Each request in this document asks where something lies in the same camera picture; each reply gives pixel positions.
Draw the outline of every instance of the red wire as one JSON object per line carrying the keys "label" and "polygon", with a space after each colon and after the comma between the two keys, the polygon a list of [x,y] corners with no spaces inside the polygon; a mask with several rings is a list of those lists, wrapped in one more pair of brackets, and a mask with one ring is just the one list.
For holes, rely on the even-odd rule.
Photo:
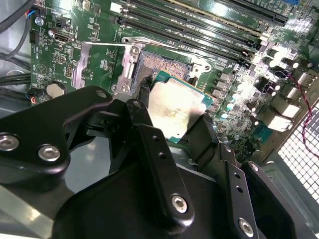
{"label": "red wire", "polygon": [[304,143],[306,149],[307,149],[310,153],[312,153],[314,156],[316,156],[317,158],[319,158],[319,155],[313,153],[313,151],[312,151],[311,149],[309,149],[309,147],[307,146],[307,140],[308,140],[308,139],[307,139],[307,137],[306,137],[306,128],[307,128],[308,124],[310,123],[310,121],[312,120],[312,118],[313,118],[313,116],[314,116],[314,115],[313,115],[313,110],[312,110],[312,108],[311,108],[311,106],[310,106],[310,104],[309,104],[309,101],[308,101],[308,99],[307,99],[307,97],[306,97],[306,95],[305,95],[304,90],[302,89],[302,87],[301,87],[301,85],[298,83],[298,81],[297,81],[291,74],[289,74],[288,77],[290,77],[290,78],[293,80],[293,82],[297,85],[297,87],[298,87],[298,89],[300,90],[301,95],[302,95],[302,97],[303,97],[303,99],[304,99],[304,101],[305,101],[305,103],[306,103],[306,105],[307,105],[307,108],[308,108],[308,116],[307,116],[307,118],[306,118],[306,120],[305,120],[305,123],[304,123],[304,126],[303,126],[303,131],[302,131],[303,143]]}
{"label": "red wire", "polygon": [[33,96],[33,97],[31,97],[31,103],[33,103],[33,104],[36,104],[36,99],[35,99],[35,97]]}

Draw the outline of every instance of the usb port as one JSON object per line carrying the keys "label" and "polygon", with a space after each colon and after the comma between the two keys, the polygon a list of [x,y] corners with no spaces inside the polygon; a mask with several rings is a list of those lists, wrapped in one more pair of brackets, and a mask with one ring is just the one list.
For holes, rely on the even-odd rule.
{"label": "usb port", "polygon": [[56,33],[54,35],[54,39],[58,42],[61,42],[61,43],[68,43],[69,42],[69,37],[62,35],[62,34],[59,34],[59,33]]}

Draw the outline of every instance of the mesh panel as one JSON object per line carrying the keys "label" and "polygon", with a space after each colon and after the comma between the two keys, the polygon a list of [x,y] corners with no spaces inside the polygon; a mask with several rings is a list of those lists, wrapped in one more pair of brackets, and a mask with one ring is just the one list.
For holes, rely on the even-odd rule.
{"label": "mesh panel", "polygon": [[[319,151],[319,103],[314,107],[314,116],[306,129],[308,147],[316,154]],[[303,144],[302,130],[304,122],[294,131],[279,155],[284,162],[319,203],[319,159],[308,152]]]}

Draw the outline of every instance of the black cable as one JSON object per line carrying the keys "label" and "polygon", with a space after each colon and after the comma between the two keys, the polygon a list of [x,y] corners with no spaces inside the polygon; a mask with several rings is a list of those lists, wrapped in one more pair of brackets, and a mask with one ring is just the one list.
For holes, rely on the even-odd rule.
{"label": "black cable", "polygon": [[27,0],[19,9],[12,15],[8,16],[0,23],[0,34],[11,27],[18,19],[25,14],[34,5],[34,0]]}
{"label": "black cable", "polygon": [[15,80],[15,81],[6,81],[6,82],[0,82],[0,86],[17,86],[17,85],[25,85],[30,84],[31,79],[29,80]]}
{"label": "black cable", "polygon": [[15,56],[21,49],[22,45],[24,44],[25,40],[26,40],[26,36],[28,35],[29,31],[31,28],[31,21],[29,19],[25,19],[25,27],[24,27],[24,31],[21,37],[21,40],[19,42],[19,44],[16,46],[16,48],[10,52],[9,54],[5,54],[5,56],[0,56],[0,60],[6,60],[9,58],[12,58],[13,56]]}
{"label": "black cable", "polygon": [[27,80],[27,79],[31,79],[30,73],[0,77],[0,83],[6,82],[6,81]]}
{"label": "black cable", "polygon": [[[5,54],[4,53],[0,53],[0,57],[3,57],[3,56],[5,56]],[[21,61],[19,59],[16,59],[14,57],[6,59],[6,61],[11,62],[11,63],[13,63],[13,64],[15,64],[15,65],[17,65],[17,66],[19,66],[19,67],[21,67],[23,69],[26,69],[28,71],[31,70],[30,64],[28,64],[26,62],[23,62],[23,61]]]}

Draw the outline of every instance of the blue connector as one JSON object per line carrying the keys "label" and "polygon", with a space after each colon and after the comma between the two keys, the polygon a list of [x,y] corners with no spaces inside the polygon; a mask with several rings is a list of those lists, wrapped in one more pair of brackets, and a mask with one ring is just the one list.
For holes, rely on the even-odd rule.
{"label": "blue connector", "polygon": [[298,5],[299,4],[299,0],[281,0],[285,3],[288,3],[288,4],[292,4],[292,5]]}

